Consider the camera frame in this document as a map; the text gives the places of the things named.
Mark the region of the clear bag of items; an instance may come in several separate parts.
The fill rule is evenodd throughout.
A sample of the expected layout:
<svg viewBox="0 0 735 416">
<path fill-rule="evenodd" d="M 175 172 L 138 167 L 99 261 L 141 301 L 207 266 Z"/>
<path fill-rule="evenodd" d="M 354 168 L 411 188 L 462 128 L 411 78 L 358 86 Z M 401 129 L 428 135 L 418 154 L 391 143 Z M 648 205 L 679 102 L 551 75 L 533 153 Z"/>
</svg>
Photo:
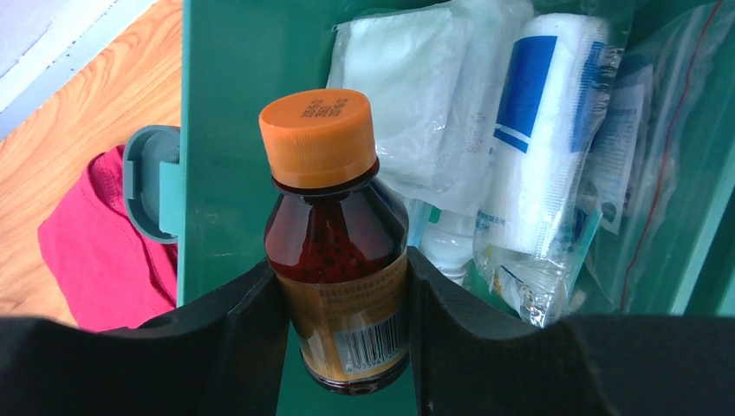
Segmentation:
<svg viewBox="0 0 735 416">
<path fill-rule="evenodd" d="M 734 189 L 734 4 L 644 1 L 598 147 L 640 109 L 626 201 L 596 234 L 586 310 L 681 315 Z"/>
</svg>

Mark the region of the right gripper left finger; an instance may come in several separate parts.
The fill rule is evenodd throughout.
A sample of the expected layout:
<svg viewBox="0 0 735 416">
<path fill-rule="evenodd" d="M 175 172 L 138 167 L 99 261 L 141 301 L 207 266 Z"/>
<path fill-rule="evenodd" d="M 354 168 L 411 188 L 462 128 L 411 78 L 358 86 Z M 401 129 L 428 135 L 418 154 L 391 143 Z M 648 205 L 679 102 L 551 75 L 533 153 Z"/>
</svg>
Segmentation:
<svg viewBox="0 0 735 416">
<path fill-rule="evenodd" d="M 272 415 L 289 319 L 261 261 L 138 328 L 1 321 L 4 415 Z"/>
</svg>

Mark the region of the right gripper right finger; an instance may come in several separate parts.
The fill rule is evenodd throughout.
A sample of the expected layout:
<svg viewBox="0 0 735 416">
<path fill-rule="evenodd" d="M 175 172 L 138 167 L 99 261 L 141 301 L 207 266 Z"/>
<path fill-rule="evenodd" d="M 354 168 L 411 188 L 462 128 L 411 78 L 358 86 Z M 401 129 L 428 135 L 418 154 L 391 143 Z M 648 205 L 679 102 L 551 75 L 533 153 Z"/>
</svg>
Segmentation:
<svg viewBox="0 0 735 416">
<path fill-rule="evenodd" d="M 734 321 L 572 315 L 537 328 L 409 262 L 421 415 L 731 415 Z"/>
</svg>

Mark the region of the brown orange-cap bottle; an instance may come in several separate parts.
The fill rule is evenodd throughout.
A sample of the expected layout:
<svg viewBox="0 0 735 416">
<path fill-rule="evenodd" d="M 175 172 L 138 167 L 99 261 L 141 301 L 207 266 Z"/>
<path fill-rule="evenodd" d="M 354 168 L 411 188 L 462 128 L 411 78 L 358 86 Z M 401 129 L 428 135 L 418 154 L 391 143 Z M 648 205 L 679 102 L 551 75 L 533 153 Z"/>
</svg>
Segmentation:
<svg viewBox="0 0 735 416">
<path fill-rule="evenodd" d="M 368 98 L 290 94 L 258 122 L 279 192 L 263 243 L 302 362 L 329 391 L 380 390 L 408 361 L 408 216 L 378 179 Z"/>
</svg>

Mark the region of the white gauze pack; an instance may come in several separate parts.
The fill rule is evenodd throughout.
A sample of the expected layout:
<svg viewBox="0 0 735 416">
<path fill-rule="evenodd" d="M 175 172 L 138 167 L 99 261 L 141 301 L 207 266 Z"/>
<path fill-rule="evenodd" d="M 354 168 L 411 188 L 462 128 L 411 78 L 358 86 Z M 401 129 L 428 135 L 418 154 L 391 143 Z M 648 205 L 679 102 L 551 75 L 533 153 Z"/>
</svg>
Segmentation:
<svg viewBox="0 0 735 416">
<path fill-rule="evenodd" d="M 393 190 L 477 212 L 511 46 L 533 15 L 529 1 L 448 1 L 335 26 L 328 86 L 370 100 L 381 177 Z"/>
</svg>

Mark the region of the small white blue tube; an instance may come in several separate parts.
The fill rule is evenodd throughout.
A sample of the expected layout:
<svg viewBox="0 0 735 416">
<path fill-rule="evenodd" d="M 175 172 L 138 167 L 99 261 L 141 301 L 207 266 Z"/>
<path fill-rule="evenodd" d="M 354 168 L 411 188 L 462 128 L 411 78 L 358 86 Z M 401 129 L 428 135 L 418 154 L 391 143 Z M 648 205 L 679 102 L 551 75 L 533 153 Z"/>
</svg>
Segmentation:
<svg viewBox="0 0 735 416">
<path fill-rule="evenodd" d="M 491 179 L 478 210 L 478 273 L 519 317 L 539 328 L 567 315 L 602 221 L 584 178 L 619 65 L 610 23 L 549 13 L 522 28 L 492 129 Z"/>
</svg>

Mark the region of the white green-label bottle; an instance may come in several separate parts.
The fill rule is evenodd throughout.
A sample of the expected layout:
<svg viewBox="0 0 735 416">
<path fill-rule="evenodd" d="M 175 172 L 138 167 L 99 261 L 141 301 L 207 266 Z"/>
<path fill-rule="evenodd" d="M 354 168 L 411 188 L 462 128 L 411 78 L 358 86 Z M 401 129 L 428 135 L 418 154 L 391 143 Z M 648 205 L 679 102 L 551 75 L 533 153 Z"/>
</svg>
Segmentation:
<svg viewBox="0 0 735 416">
<path fill-rule="evenodd" d="M 420 240 L 420 252 L 459 286 L 469 276 L 473 259 L 475 217 L 433 209 Z"/>
</svg>

